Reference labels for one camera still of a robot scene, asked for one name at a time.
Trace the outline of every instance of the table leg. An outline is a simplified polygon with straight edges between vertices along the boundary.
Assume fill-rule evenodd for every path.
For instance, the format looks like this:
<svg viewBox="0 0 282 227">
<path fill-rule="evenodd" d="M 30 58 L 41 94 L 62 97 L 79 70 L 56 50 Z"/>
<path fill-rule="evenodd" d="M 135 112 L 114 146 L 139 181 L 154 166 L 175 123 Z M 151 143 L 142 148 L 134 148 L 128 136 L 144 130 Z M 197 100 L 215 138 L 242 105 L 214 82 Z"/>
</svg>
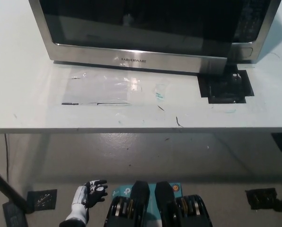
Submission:
<svg viewBox="0 0 282 227">
<path fill-rule="evenodd" d="M 27 203 L 27 201 L 13 189 L 0 175 L 0 191 L 8 197 L 18 208 L 24 213 L 31 214 L 34 209 Z"/>
</svg>

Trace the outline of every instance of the white table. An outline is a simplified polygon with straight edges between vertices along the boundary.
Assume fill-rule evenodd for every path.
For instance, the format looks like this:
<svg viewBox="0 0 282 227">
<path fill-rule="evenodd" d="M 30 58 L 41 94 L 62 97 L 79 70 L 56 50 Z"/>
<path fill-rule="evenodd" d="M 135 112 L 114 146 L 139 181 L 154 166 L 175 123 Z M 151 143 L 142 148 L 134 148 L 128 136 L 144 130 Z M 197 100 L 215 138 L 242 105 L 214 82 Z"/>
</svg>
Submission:
<svg viewBox="0 0 282 227">
<path fill-rule="evenodd" d="M 0 133 L 282 131 L 282 3 L 261 60 L 239 65 L 255 93 L 247 104 L 209 105 L 197 77 L 114 70 L 142 87 L 138 95 L 128 94 L 131 106 L 61 105 L 74 68 L 49 59 L 27 0 L 0 0 Z M 97 77 L 110 73 L 82 70 Z M 159 102 L 154 90 L 162 81 L 167 86 Z"/>
</svg>

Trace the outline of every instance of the stainless steel microwave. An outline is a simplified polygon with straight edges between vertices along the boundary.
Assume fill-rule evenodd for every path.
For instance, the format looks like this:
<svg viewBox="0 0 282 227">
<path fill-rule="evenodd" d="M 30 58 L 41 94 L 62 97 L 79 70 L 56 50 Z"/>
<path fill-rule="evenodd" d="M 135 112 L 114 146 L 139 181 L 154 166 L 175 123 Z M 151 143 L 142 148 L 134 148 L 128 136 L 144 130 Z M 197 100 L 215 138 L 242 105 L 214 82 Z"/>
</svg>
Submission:
<svg viewBox="0 0 282 227">
<path fill-rule="evenodd" d="M 221 74 L 256 60 L 281 0 L 29 0 L 50 59 Z"/>
</svg>

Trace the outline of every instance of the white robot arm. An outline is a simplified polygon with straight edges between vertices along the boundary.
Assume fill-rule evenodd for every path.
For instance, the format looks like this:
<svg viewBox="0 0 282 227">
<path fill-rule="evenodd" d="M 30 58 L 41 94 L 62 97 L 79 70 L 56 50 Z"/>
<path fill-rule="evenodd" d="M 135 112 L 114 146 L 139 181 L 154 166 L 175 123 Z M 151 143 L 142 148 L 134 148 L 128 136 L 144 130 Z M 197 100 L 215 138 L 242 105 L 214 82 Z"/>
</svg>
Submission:
<svg viewBox="0 0 282 227">
<path fill-rule="evenodd" d="M 103 202 L 103 196 L 107 196 L 107 185 L 103 185 L 105 183 L 105 180 L 96 180 L 79 186 L 71 205 L 71 213 L 59 227 L 86 227 L 89 220 L 88 209 L 97 202 Z"/>
</svg>

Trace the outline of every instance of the gray floor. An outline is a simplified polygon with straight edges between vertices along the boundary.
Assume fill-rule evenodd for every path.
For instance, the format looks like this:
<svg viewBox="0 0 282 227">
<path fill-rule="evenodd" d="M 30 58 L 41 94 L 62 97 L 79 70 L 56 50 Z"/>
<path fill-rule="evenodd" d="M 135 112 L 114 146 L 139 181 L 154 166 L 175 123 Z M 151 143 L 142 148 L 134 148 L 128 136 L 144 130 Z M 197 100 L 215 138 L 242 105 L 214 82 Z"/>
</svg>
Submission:
<svg viewBox="0 0 282 227">
<path fill-rule="evenodd" d="M 56 210 L 27 215 L 30 227 L 58 226 L 77 187 L 107 179 L 108 192 L 135 180 L 181 182 L 183 194 L 202 196 L 214 227 L 282 227 L 282 213 L 251 210 L 245 190 L 275 187 L 282 198 L 282 152 L 264 133 L 9 135 L 10 183 L 58 189 Z M 0 173 L 6 176 L 4 136 Z M 0 227 L 6 226 L 0 193 Z M 109 202 L 97 204 L 89 226 L 103 226 Z"/>
</svg>

